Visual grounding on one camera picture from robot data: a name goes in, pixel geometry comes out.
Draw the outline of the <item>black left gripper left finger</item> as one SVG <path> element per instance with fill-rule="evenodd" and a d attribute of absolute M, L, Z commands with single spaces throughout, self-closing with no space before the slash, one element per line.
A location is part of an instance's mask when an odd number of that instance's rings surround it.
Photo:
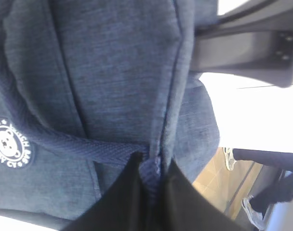
<path fill-rule="evenodd" d="M 144 192 L 139 176 L 141 153 L 133 153 L 104 196 L 64 231 L 142 231 Z"/>

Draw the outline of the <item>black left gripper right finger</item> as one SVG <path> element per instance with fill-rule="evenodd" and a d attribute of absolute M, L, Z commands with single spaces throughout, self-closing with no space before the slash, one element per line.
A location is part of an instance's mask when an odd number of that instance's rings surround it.
<path fill-rule="evenodd" d="M 159 200 L 161 231 L 243 231 L 208 202 L 171 161 Z"/>

